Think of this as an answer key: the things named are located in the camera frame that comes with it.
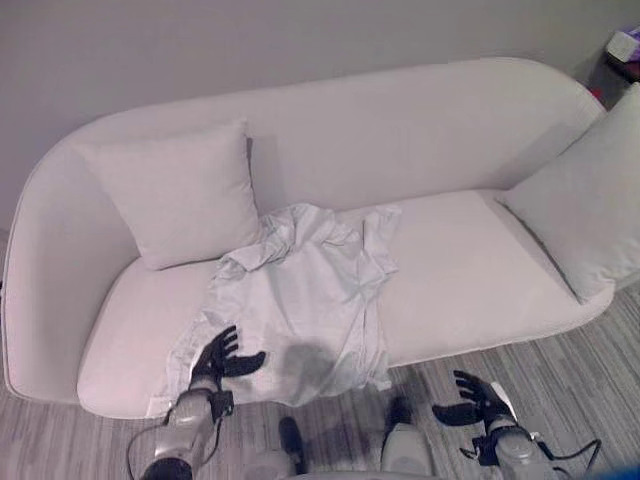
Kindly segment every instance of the white sofa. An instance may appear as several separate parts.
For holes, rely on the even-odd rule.
[[[149,271],[71,146],[244,116],[260,213],[306,201],[357,216],[395,202],[399,272],[379,300],[393,366],[584,324],[536,241],[495,201],[603,114],[544,65],[493,58],[138,108],[56,145],[13,224],[2,304],[5,380],[24,398],[143,417],[215,261]]]

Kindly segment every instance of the cable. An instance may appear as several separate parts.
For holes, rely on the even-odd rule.
[[[222,418],[220,418],[218,420],[218,426],[216,427],[216,442],[213,445],[213,450],[211,450],[211,453],[209,453],[209,455],[207,455],[205,460],[202,462],[201,467],[204,467],[207,463],[209,463],[209,460],[211,460],[213,458],[213,455],[216,453],[216,450],[218,450],[218,443],[220,442],[220,428],[221,427],[222,427]]]
[[[600,440],[599,438],[596,438],[595,440],[587,443],[584,447],[582,447],[580,450],[578,450],[575,453],[571,453],[569,455],[555,455],[551,449],[547,446],[547,444],[545,442],[539,441],[537,442],[538,446],[540,447],[540,449],[544,452],[544,454],[547,456],[547,458],[551,461],[554,460],[571,460],[573,458],[579,457],[580,455],[582,455],[583,453],[585,453],[587,450],[589,450],[592,447],[595,447],[593,449],[593,453],[591,454],[591,458],[589,459],[589,463],[587,464],[587,469],[585,471],[588,472],[589,470],[591,470],[591,467],[593,467],[593,464],[596,461],[596,458],[598,457],[598,454],[600,453],[600,449],[602,448],[602,440]]]
[[[127,444],[127,454],[126,454],[127,474],[129,475],[129,480],[135,480],[135,477],[133,476],[133,470],[131,469],[131,447],[133,446],[133,443],[145,433],[148,433],[152,430],[155,430],[157,428],[164,427],[164,426],[165,426],[164,422],[159,423],[157,425],[151,425],[150,427],[140,430],[133,437],[131,437],[131,440],[129,440],[129,443]]]
[[[594,445],[596,448],[593,449],[593,453],[591,454],[591,458],[589,459],[589,463],[587,464],[587,472],[588,472],[593,466],[593,463],[596,461],[596,457],[598,456],[598,453],[600,453],[600,449],[602,448],[602,440],[600,440],[599,438],[596,438],[592,442],[589,442],[580,450],[570,455],[553,455],[554,458],[552,460],[571,460],[572,458],[579,457]]]
[[[567,476],[567,478],[573,478],[573,477],[571,476],[571,474],[570,474],[569,472],[567,472],[567,471],[566,471],[564,468],[562,468],[562,467],[553,467],[553,469],[554,469],[556,472],[564,473],[564,474]]]

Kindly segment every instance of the sofa armrest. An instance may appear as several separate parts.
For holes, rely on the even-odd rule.
[[[12,393],[77,403],[78,369],[94,320],[138,250],[67,144],[34,169],[18,204],[3,277],[2,353]]]

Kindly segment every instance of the robotic arm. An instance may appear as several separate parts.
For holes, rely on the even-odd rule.
[[[552,460],[569,460],[595,447],[587,470],[593,465],[602,442],[596,439],[572,455],[556,456],[539,434],[529,433],[518,423],[509,397],[502,386],[487,383],[469,373],[454,370],[460,397],[464,403],[432,407],[436,418],[449,426],[484,422],[486,435],[473,439],[473,450],[461,448],[462,454],[480,465],[496,465],[505,480],[557,479],[556,472],[568,473],[551,464]]]
[[[167,413],[159,429],[153,463],[145,470],[142,480],[192,480],[218,447],[222,419],[233,413],[233,393],[222,389],[223,377],[241,377],[258,370],[266,354],[238,357],[236,327],[224,330],[207,345],[191,372],[189,389],[183,392],[175,406]],[[205,454],[209,439],[216,436],[211,453]],[[129,465],[129,478],[134,479]]]

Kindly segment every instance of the gray carpet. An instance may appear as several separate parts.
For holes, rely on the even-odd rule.
[[[611,307],[585,327],[552,338],[499,347],[398,368],[394,388],[356,391],[298,409],[275,404],[237,407],[222,429],[218,454],[198,478],[237,479],[243,461],[277,448],[278,421],[295,417],[315,471],[365,470],[379,466],[384,410],[398,392],[416,409],[417,423],[432,444],[440,476],[493,478],[462,457],[479,427],[443,428],[434,402],[456,402],[451,370],[462,368],[502,383],[520,421],[539,431],[552,449],[570,453],[597,436],[603,450],[596,470],[640,461],[640,285],[619,292]],[[18,400],[0,388],[0,478],[125,478],[129,438],[148,421],[95,417],[80,408]],[[140,468],[148,438],[134,448]],[[565,462],[579,474],[586,458]]]

